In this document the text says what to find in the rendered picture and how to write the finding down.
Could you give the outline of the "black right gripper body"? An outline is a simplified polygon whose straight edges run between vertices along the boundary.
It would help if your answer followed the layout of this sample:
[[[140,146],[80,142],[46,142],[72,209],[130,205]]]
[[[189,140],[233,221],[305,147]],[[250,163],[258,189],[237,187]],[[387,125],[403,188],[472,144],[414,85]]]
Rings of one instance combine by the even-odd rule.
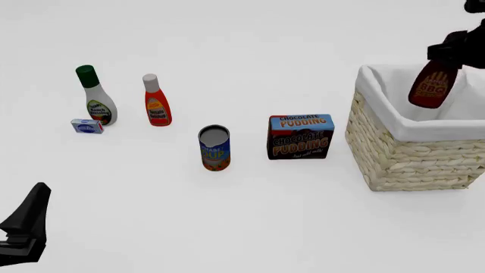
[[[464,42],[465,65],[485,69],[485,19],[472,31],[455,31],[446,36],[444,43]]]

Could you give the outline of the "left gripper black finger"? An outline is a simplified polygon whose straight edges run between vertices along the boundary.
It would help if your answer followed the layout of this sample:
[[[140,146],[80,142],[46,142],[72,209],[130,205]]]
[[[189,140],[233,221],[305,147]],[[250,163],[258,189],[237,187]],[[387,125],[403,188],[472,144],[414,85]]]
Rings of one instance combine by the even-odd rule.
[[[44,237],[46,212],[51,189],[44,183],[37,183],[25,200],[1,224],[7,234]]]

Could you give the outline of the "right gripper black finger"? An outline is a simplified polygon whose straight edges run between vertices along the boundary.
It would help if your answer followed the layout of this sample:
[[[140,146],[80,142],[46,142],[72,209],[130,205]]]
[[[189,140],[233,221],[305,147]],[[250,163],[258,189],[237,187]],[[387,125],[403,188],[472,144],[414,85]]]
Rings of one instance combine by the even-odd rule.
[[[448,42],[427,47],[427,60],[440,61],[451,67],[462,67],[464,60],[465,43]]]

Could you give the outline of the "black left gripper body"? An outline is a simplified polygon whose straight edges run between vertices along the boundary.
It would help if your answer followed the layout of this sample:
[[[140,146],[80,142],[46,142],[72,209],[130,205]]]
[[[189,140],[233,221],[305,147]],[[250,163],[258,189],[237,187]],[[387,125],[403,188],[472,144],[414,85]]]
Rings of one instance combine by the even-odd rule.
[[[38,262],[46,247],[45,228],[22,231],[4,229],[7,240],[0,240],[0,266]]]

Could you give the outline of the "brown bbq sauce bottle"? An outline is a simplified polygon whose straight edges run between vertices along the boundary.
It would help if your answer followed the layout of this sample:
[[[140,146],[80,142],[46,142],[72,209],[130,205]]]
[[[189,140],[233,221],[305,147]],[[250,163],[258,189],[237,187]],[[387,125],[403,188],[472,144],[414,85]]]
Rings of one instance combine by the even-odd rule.
[[[422,108],[439,108],[454,86],[458,68],[445,61],[429,61],[415,79],[408,101]]]

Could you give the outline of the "wicker basket white lining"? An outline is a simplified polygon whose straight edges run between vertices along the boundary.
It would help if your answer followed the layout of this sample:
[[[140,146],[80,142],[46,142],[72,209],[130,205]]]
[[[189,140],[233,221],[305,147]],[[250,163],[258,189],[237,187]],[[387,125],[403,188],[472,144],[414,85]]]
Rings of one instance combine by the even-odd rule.
[[[439,108],[414,106],[415,65],[358,70],[345,138],[373,191],[464,189],[485,172],[485,72],[459,72]]]

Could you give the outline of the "small blue white box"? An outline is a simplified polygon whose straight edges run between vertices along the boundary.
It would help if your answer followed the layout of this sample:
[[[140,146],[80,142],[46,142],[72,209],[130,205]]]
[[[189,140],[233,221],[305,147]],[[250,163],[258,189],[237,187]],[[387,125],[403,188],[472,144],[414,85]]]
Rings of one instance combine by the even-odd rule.
[[[77,133],[104,133],[104,128],[99,120],[73,119],[70,123]]]

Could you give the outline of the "ranch dressing bottle green cap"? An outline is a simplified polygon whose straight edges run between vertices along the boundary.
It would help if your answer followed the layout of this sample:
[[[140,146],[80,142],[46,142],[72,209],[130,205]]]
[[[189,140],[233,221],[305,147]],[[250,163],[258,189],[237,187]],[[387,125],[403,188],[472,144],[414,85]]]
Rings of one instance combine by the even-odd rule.
[[[110,126],[117,121],[117,107],[113,99],[104,91],[95,68],[81,65],[75,70],[86,93],[86,110],[93,120],[103,126]]]

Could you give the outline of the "red ketchup bottle grey cap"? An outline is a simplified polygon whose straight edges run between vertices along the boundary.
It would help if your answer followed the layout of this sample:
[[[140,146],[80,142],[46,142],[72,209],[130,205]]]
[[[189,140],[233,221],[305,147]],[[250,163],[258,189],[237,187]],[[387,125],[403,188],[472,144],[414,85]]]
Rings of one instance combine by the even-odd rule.
[[[142,77],[145,86],[145,108],[151,125],[166,127],[171,124],[172,116],[168,101],[161,90],[155,74]]]

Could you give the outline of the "chocolate pudding box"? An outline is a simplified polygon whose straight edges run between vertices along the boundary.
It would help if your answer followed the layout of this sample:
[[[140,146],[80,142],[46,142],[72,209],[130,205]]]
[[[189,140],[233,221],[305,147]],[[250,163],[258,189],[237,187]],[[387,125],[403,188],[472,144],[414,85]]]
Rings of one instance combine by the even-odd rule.
[[[334,133],[331,115],[271,115],[267,152],[270,160],[326,158]]]

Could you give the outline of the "soup can blue label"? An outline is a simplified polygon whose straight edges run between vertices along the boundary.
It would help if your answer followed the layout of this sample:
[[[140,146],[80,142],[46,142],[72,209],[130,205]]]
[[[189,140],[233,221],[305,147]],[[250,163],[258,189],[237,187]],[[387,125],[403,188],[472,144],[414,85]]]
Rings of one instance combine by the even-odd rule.
[[[226,127],[212,124],[198,135],[202,164],[209,171],[222,171],[230,165],[230,132]]]

